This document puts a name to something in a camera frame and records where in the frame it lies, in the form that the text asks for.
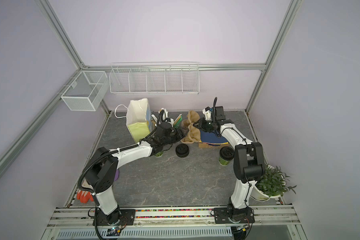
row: white wall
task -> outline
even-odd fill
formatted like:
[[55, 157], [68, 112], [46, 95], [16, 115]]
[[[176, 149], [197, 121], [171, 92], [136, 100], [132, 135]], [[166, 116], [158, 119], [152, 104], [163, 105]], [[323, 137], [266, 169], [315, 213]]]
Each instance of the white wall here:
[[360, 239], [360, 1], [303, 2], [250, 116], [308, 239]]
[[[33, 0], [0, 1], [0, 155], [75, 70]], [[103, 120], [60, 103], [0, 179], [0, 239], [41, 238]]]
[[0, 1], [0, 155], [75, 70], [33, 0]]
[[128, 106], [130, 100], [148, 98], [152, 110], [198, 110], [212, 107], [215, 97], [217, 105], [224, 109], [245, 109], [252, 91], [260, 77], [259, 70], [200, 71], [200, 93], [179, 95], [114, 95], [107, 93], [105, 101], [111, 110], [119, 104]]
[[89, 66], [264, 63], [290, 0], [51, 0]]

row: purple object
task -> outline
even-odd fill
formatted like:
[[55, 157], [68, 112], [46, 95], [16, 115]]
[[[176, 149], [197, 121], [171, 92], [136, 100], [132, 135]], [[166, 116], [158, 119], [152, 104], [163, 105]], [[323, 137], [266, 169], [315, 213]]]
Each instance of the purple object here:
[[115, 180], [113, 180], [113, 181], [116, 181], [118, 178], [119, 178], [119, 170], [117, 169], [116, 174], [115, 174]]

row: potted plant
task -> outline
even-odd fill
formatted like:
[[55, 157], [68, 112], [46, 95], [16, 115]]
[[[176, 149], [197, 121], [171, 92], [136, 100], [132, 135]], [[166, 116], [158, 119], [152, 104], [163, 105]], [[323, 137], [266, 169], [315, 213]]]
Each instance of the potted plant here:
[[265, 174], [260, 177], [257, 184], [254, 186], [251, 197], [258, 201], [267, 201], [269, 199], [277, 199], [285, 192], [292, 190], [295, 194], [294, 188], [296, 186], [286, 186], [287, 176], [282, 172], [280, 167], [276, 168], [266, 165]]

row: black lid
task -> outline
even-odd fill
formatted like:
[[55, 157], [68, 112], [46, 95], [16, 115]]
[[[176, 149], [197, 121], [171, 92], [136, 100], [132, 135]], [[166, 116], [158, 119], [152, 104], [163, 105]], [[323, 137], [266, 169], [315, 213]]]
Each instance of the black lid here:
[[182, 143], [176, 147], [176, 155], [179, 157], [186, 157], [189, 154], [189, 147]]
[[222, 147], [220, 149], [220, 157], [225, 161], [231, 161], [233, 156], [235, 155], [235, 151], [232, 147]]

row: white wire basket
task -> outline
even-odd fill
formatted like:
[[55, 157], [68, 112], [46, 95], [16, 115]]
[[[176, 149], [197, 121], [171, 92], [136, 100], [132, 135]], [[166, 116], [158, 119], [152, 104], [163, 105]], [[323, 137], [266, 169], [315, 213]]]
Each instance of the white wire basket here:
[[198, 94], [198, 65], [117, 66], [109, 74], [110, 92], [114, 94]]
[[61, 98], [72, 111], [96, 111], [108, 90], [108, 81], [105, 71], [81, 71]]

